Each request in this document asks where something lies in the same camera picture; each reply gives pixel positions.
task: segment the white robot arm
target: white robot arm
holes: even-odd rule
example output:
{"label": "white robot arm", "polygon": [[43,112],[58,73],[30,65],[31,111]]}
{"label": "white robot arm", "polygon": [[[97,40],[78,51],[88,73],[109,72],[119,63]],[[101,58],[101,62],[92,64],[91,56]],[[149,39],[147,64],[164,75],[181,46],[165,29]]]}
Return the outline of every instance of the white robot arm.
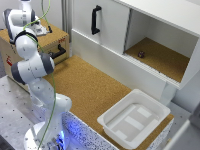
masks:
{"label": "white robot arm", "polygon": [[34,10],[31,8],[30,2],[31,0],[21,0],[19,10],[7,9],[3,13],[3,20],[8,29],[10,43],[16,45],[19,56],[24,59],[23,61],[15,63],[11,67],[11,71],[13,78],[17,82],[28,85],[33,103],[37,105],[39,104],[39,100],[46,108],[45,124],[36,135],[36,141],[42,142],[43,149],[53,150],[57,147],[57,149],[64,150],[66,149],[64,141],[62,144],[55,144],[55,141],[63,130],[62,113],[70,110],[72,102],[69,97],[56,94],[54,107],[54,89],[42,78],[54,71],[54,61],[48,54],[38,53],[37,43],[27,36],[28,34],[37,41],[36,36],[46,35],[47,30],[40,24],[40,21],[37,21],[23,31],[23,27],[26,24],[35,21],[37,18]]}

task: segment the small object on shelf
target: small object on shelf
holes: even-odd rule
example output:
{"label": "small object on shelf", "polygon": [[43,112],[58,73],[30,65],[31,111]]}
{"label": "small object on shelf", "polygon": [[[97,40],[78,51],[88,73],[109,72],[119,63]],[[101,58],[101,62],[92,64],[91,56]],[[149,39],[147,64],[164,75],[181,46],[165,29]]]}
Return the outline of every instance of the small object on shelf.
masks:
{"label": "small object on shelf", "polygon": [[138,57],[140,57],[140,58],[144,58],[144,54],[145,54],[145,52],[140,51],[140,52],[138,53]]}

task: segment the green cable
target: green cable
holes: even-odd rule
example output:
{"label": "green cable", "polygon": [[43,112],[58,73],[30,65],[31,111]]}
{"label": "green cable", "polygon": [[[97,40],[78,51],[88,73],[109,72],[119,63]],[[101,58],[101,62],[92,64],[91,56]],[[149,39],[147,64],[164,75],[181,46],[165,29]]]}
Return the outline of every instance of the green cable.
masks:
{"label": "green cable", "polygon": [[[42,12],[43,12],[43,14],[44,14],[43,0],[42,0],[42,2],[41,2],[41,5],[42,5]],[[46,20],[48,26],[50,26],[50,25],[49,25],[49,22],[48,22],[48,20],[47,20],[47,17],[44,16],[44,18],[45,18],[45,20]]]}
{"label": "green cable", "polygon": [[[30,35],[27,34],[27,36],[28,36],[30,39],[32,39],[36,44],[38,44],[38,46],[40,47],[40,49],[41,49],[42,52],[44,53],[44,50],[43,50],[43,48],[41,47],[41,45],[40,45],[33,37],[31,37]],[[47,129],[49,128],[49,125],[50,125],[50,123],[51,123],[51,119],[52,119],[52,117],[53,117],[55,105],[56,105],[56,85],[55,85],[55,80],[54,80],[53,73],[51,74],[51,77],[52,77],[52,80],[53,80],[53,87],[54,87],[54,104],[53,104],[53,109],[52,109],[52,112],[51,112],[51,116],[50,116],[48,125],[47,125],[47,127],[46,127],[46,129],[45,129],[45,132],[44,132],[44,135],[43,135],[42,140],[41,140],[41,142],[40,142],[40,145],[39,145],[39,147],[38,147],[38,150],[40,149],[40,147],[41,147],[41,145],[42,145],[42,142],[43,142],[43,140],[44,140],[44,137],[45,137],[45,135],[46,135]]]}
{"label": "green cable", "polygon": [[37,20],[35,20],[35,21],[33,21],[33,22],[31,22],[31,23],[28,23],[27,25],[25,25],[25,26],[24,26],[24,28],[23,28],[23,31],[26,29],[26,27],[27,27],[27,26],[29,26],[29,25],[31,25],[31,24],[33,24],[33,23],[37,22],[38,20],[40,20],[40,19],[44,18],[44,17],[46,16],[46,14],[49,12],[50,5],[51,5],[51,0],[49,0],[49,7],[48,7],[48,9],[47,9],[46,13],[45,13],[45,14],[43,14],[43,16],[42,16],[42,17],[40,17],[39,19],[37,19]]}

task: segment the cork surface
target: cork surface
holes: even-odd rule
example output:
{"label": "cork surface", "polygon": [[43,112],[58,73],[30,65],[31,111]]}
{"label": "cork surface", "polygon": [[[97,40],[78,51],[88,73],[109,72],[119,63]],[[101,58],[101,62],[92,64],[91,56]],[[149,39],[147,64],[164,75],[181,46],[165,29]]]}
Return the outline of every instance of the cork surface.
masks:
{"label": "cork surface", "polygon": [[[52,84],[51,75],[45,78]],[[120,150],[123,150],[104,133],[97,118],[130,93],[131,89],[77,56],[58,64],[54,71],[54,79],[56,92],[72,99],[70,111]],[[137,150],[146,149],[172,119],[173,116],[169,115]]]}
{"label": "cork surface", "polygon": [[[139,58],[138,53],[145,52],[144,58]],[[189,58],[183,56],[149,38],[145,38],[125,53],[149,65],[168,77],[181,82]]]}
{"label": "cork surface", "polygon": [[[45,26],[48,30],[48,25],[45,20],[41,19],[41,24]],[[57,41],[58,39],[62,39],[65,36],[69,36],[66,32],[60,30],[56,26],[52,24],[50,24],[50,26],[51,26],[51,29],[53,30],[53,33],[48,33],[46,36],[37,37],[42,47],[45,47]],[[10,42],[7,29],[0,31],[0,37],[3,38],[5,41]]]}

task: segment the black handle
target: black handle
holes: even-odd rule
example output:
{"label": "black handle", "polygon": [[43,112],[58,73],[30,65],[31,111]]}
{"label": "black handle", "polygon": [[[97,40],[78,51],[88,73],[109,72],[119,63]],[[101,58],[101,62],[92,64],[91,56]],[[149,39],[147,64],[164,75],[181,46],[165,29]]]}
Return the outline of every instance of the black handle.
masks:
{"label": "black handle", "polygon": [[96,28],[96,21],[97,21],[96,12],[99,11],[99,10],[101,10],[101,7],[97,5],[96,8],[94,8],[93,11],[92,11],[92,28],[91,29],[92,29],[93,35],[100,32],[100,30]]}
{"label": "black handle", "polygon": [[52,59],[55,59],[55,58],[59,57],[60,55],[66,53],[66,50],[65,50],[63,47],[61,47],[60,44],[58,45],[58,49],[59,49],[60,51],[57,52],[57,53],[52,53],[52,52],[49,53],[49,55],[50,55],[50,57],[51,57]]}

